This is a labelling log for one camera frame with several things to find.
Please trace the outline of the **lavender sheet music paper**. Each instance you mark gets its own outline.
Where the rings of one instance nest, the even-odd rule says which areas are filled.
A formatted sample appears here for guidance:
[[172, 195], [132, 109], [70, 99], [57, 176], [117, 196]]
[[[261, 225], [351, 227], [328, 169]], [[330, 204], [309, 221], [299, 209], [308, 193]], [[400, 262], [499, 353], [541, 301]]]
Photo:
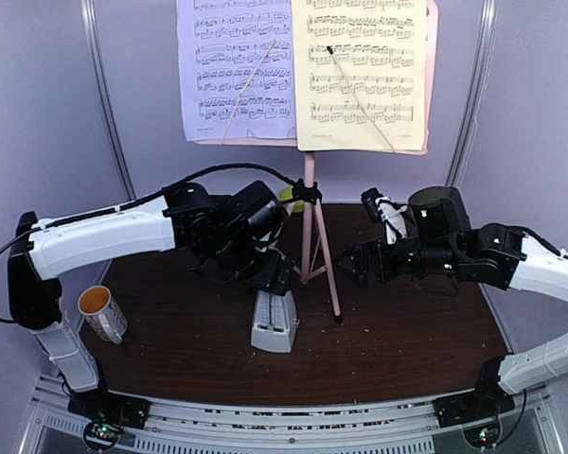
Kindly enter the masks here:
[[179, 1], [176, 12], [186, 139], [293, 139], [290, 2]]

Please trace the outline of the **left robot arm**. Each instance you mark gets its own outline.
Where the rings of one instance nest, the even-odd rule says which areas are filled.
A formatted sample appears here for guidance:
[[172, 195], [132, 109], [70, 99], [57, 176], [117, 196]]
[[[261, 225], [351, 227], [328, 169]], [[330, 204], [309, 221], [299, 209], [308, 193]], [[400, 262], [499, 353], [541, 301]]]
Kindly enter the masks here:
[[187, 177], [144, 198], [65, 218], [27, 212], [8, 256], [10, 316], [31, 332], [59, 369], [75, 401], [98, 420], [117, 401], [79, 334], [62, 311], [60, 276], [87, 265], [139, 253], [188, 250], [203, 266], [212, 261], [218, 282], [240, 282], [259, 296], [292, 296], [293, 262], [272, 249], [287, 224], [283, 203], [262, 181], [233, 195], [212, 195]]

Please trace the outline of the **grey metronome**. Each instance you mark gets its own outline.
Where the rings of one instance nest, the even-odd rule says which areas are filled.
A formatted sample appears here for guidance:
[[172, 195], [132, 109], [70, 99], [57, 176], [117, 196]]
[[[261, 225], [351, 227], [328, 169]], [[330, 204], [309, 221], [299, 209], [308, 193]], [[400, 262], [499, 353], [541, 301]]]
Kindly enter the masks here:
[[290, 354], [298, 326], [293, 292], [259, 291], [251, 326], [251, 345], [273, 354]]

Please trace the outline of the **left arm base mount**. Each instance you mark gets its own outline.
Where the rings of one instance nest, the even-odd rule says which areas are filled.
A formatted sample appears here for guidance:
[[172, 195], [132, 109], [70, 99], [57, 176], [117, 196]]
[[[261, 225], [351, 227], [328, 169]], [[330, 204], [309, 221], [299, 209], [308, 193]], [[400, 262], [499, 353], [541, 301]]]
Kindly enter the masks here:
[[143, 429], [151, 403], [140, 397], [117, 393], [74, 393], [67, 410], [89, 420], [112, 426]]

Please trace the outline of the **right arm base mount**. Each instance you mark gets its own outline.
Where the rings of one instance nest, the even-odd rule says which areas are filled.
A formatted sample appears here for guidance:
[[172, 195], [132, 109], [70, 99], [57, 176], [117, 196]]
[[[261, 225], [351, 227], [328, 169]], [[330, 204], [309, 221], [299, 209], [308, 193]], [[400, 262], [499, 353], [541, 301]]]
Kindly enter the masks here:
[[433, 402], [441, 428], [494, 418], [515, 409], [513, 396], [499, 385], [502, 361], [502, 357], [486, 361], [471, 391], [439, 397]]

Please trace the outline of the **yellowed sheet music paper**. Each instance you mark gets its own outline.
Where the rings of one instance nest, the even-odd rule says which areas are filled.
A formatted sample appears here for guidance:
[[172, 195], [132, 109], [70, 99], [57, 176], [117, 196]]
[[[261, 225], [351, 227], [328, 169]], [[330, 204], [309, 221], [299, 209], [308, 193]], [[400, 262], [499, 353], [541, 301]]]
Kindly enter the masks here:
[[422, 152], [427, 2], [294, 1], [292, 30], [300, 150]]

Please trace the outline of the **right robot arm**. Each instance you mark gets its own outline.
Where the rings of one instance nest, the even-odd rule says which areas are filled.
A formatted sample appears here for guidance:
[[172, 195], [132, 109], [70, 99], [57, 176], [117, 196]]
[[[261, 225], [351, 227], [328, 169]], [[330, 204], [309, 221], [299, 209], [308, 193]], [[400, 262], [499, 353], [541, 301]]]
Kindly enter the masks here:
[[357, 286], [369, 278], [386, 284], [405, 274], [445, 275], [458, 283], [531, 291], [568, 303], [568, 253], [527, 227], [492, 222], [472, 228], [453, 186], [422, 188], [406, 204], [370, 188], [361, 201], [384, 234], [349, 247], [333, 261]]

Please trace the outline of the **pink music stand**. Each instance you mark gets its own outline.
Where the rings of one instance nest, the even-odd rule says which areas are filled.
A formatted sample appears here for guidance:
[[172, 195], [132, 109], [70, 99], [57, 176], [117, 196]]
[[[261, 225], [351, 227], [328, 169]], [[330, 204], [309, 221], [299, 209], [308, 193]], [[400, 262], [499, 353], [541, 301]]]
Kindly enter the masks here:
[[[429, 115], [432, 104], [432, 93], [435, 77], [435, 54], [437, 46], [438, 32], [438, 6], [434, 0], [426, 2], [427, 18], [427, 62], [425, 68], [425, 142], [421, 151], [403, 151], [402, 154], [423, 155], [427, 153], [429, 137]], [[328, 234], [324, 221], [322, 202], [318, 197], [318, 186], [315, 181], [315, 153], [304, 152], [304, 178], [303, 183], [291, 183], [292, 197], [299, 194], [300, 198], [290, 201], [287, 209], [291, 214], [299, 201], [304, 202], [303, 211], [303, 233], [302, 233], [302, 253], [300, 264], [295, 271], [303, 284], [325, 273], [328, 278], [328, 288], [332, 304], [334, 321], [341, 323], [343, 316], [339, 303], [337, 287], [334, 278], [334, 270], [330, 249], [328, 245]]]

